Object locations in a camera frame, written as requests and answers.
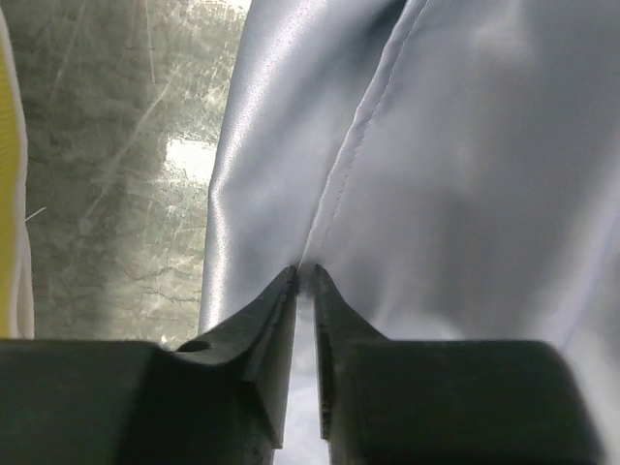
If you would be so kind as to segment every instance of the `seam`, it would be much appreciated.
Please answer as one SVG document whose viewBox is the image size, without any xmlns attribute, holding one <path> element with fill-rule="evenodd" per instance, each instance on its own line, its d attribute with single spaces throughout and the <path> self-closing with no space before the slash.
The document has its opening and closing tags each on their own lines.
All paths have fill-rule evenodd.
<svg viewBox="0 0 620 465">
<path fill-rule="evenodd" d="M 414 19 L 414 23 L 411 26 L 411 30 L 409 31 L 407 36 L 405 36 L 405 39 L 403 39 L 403 42 L 400 45 L 400 49 L 398 49 L 398 52 L 396 53 L 396 57 L 394 59 L 394 62 L 391 65 L 391 69 L 389 70 L 389 75 L 387 76 L 386 86 L 384 87 L 383 92 L 379 96 L 379 99 L 377 100 L 377 103 L 376 103 L 374 109 L 370 113 L 370 116 L 368 117 L 368 119 L 363 124 L 363 129 L 361 131 L 361 137 L 359 138 L 359 142 L 357 143 L 356 147 L 353 149 L 353 156 L 351 158 L 351 161 L 348 163 L 348 165 L 345 168 L 345 175 L 344 175 L 344 178 L 342 179 L 342 184 L 340 186 L 340 191 L 338 192 L 338 197 L 336 198 L 336 202 L 334 203 L 333 210 L 331 212 L 331 215 L 329 216 L 327 228 L 325 230 L 323 239 L 321 241 L 321 246 L 319 247 L 319 252 L 317 254 L 318 257 L 321 256 L 321 254 L 323 253 L 323 249 L 325 248 L 325 245 L 326 245 L 326 242 L 327 242 L 327 238 L 329 237 L 329 233 L 331 231 L 331 227 L 333 226 L 333 223 L 334 223 L 334 221 L 336 219 L 336 216 L 338 214 L 338 209 L 340 207 L 342 196 L 343 196 L 343 194 L 344 194 L 344 192 L 345 192 L 345 190 L 347 188 L 347 183 L 348 183 L 348 180 L 349 180 L 349 176 L 351 174 L 351 171 L 353 169 L 354 164 L 356 163 L 356 160 L 357 160 L 357 158 L 359 156 L 359 153 L 361 152 L 361 148 L 363 146 L 363 143 L 364 143 L 364 141 L 366 139 L 366 136 L 367 136 L 367 133 L 368 133 L 368 128 L 370 128 L 370 124 L 374 121 L 375 115 L 377 114 L 377 111 L 378 111 L 379 107 L 381 106 L 382 101 L 384 100 L 385 96 L 388 94 L 388 91 L 390 90 L 390 86 L 392 84 L 392 78 L 394 76 L 394 71 L 396 70 L 396 65 L 398 64 L 398 62 L 400 60 L 400 57 L 402 55 L 402 52 L 405 49 L 405 45 L 409 42 L 410 38 L 413 36 L 414 31 L 416 31 L 416 27 L 418 26 L 419 19 L 422 16 L 422 14 L 424 13 L 424 10 L 428 6 L 429 2 L 430 2 L 430 0 L 425 0 L 424 1 L 424 4 L 422 5 L 422 8 L 419 10 L 418 15 Z"/>
</svg>

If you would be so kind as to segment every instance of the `white leather material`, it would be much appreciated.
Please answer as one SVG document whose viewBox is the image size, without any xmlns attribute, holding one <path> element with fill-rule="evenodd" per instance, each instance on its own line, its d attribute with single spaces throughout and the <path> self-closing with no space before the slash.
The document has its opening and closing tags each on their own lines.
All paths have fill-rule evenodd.
<svg viewBox="0 0 620 465">
<path fill-rule="evenodd" d="M 554 344 L 620 463 L 620 3 L 255 0 L 209 202 L 202 328 L 319 263 L 389 337 Z M 276 463 L 327 463 L 313 344 Z"/>
</svg>

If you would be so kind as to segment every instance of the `yellow strip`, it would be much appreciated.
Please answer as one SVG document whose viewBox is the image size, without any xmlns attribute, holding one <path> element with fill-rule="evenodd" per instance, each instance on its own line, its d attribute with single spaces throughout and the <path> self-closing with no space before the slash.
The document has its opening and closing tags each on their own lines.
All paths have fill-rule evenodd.
<svg viewBox="0 0 620 465">
<path fill-rule="evenodd" d="M 0 46 L 0 337 L 9 337 L 11 307 L 15 305 L 11 299 L 11 290 L 14 280 L 17 279 L 15 205 L 20 165 L 19 149 L 19 132 L 9 70 Z"/>
</svg>

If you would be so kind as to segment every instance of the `shiny surface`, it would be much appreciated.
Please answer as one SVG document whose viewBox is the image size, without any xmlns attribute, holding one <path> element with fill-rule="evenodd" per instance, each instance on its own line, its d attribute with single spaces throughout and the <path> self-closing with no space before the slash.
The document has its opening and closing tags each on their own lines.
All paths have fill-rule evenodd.
<svg viewBox="0 0 620 465">
<path fill-rule="evenodd" d="M 620 5 L 401 8 L 253 5 L 210 190 L 202 326 L 284 266 L 319 263 L 389 337 L 552 343 L 620 462 Z M 313 344 L 303 295 L 276 463 L 327 463 Z"/>
<path fill-rule="evenodd" d="M 37 336 L 195 336 L 206 189 L 249 2 L 0 5 L 29 138 Z"/>
</svg>

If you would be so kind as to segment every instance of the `scratched metal surface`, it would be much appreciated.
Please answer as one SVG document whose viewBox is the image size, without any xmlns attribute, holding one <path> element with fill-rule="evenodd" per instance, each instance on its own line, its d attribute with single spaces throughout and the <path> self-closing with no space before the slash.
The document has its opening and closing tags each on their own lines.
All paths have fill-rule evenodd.
<svg viewBox="0 0 620 465">
<path fill-rule="evenodd" d="M 40 337 L 198 327 L 206 191 L 249 1 L 0 0 L 29 137 Z"/>
</svg>

